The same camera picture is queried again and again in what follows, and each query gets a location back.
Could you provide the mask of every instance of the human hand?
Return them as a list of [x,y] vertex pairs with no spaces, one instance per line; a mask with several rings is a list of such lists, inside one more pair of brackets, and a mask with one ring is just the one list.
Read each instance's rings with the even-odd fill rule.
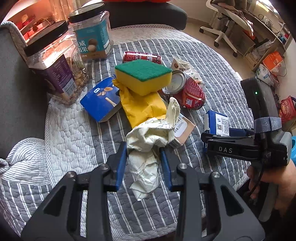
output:
[[[251,179],[249,189],[255,185],[255,169],[249,166],[247,175]],[[279,210],[281,216],[287,211],[292,199],[296,194],[296,167],[292,160],[286,167],[274,168],[263,172],[262,182],[274,183],[278,185],[278,196],[274,208]],[[252,199],[256,199],[260,191],[260,186],[257,186],[251,194]]]

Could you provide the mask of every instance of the plastic jar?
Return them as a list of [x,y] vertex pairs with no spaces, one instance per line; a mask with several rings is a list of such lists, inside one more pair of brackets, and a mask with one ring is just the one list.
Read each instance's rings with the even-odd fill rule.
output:
[[72,104],[89,81],[74,32],[66,21],[36,34],[24,48],[28,66],[45,80],[52,98]]
[[104,3],[91,4],[70,13],[82,60],[106,59],[113,48],[109,12]]

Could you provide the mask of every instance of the metal screw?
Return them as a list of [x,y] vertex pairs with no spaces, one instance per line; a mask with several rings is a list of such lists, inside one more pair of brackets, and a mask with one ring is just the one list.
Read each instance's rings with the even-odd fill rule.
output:
[[101,170],[107,170],[109,168],[109,166],[108,166],[108,164],[102,164],[101,166],[100,166],[100,169]]
[[180,163],[178,166],[179,166],[180,169],[186,169],[187,168],[186,163]]
[[75,176],[75,172],[73,171],[67,172],[67,177],[74,177],[74,176]]
[[216,172],[216,171],[213,172],[212,175],[213,175],[214,178],[219,178],[221,176],[221,174],[219,172]]

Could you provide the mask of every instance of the floor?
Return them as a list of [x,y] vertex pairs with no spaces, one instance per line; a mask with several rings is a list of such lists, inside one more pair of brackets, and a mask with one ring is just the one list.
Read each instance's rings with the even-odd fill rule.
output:
[[219,42],[219,47],[216,48],[214,46],[214,40],[216,39],[216,35],[204,31],[204,33],[200,33],[199,29],[202,25],[199,23],[187,22],[186,28],[183,32],[187,33],[191,37],[196,38],[197,40],[203,42],[217,53],[223,56],[224,59],[230,64],[230,66],[234,69],[235,72],[238,72],[242,79],[247,79],[249,77],[254,76],[254,72],[248,67],[245,63],[242,55],[238,53],[237,57],[234,57],[233,50],[228,46],[228,44],[221,40]]

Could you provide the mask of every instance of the quilted mat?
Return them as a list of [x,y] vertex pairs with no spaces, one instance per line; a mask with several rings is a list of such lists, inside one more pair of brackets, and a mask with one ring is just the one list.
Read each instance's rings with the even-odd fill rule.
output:
[[[51,100],[46,117],[45,141],[23,140],[0,160],[0,212],[18,233],[30,219],[63,175],[68,171],[89,172],[109,155],[116,153],[121,141],[131,130],[123,109],[109,121],[97,123],[79,101],[102,79],[114,74],[122,63],[124,51],[156,53],[170,67],[173,56],[188,61],[205,82],[206,103],[198,111],[182,110],[196,124],[185,145],[175,150],[180,162],[203,173],[220,171],[238,189],[247,180],[248,162],[222,158],[209,160],[202,152],[200,135],[203,117],[208,110],[224,113],[232,128],[251,128],[252,113],[240,87],[239,79],[229,64],[205,44],[164,25],[129,26],[112,31],[114,46],[107,60],[85,64],[90,82],[72,105]],[[134,182],[126,167],[123,183],[117,193],[108,193],[108,210],[113,240],[144,240],[165,235],[176,229],[179,193],[171,193],[163,182],[161,168],[159,187],[149,198],[137,201],[129,189]],[[81,235],[85,236],[86,200],[81,210]],[[201,206],[205,215],[204,203]]]

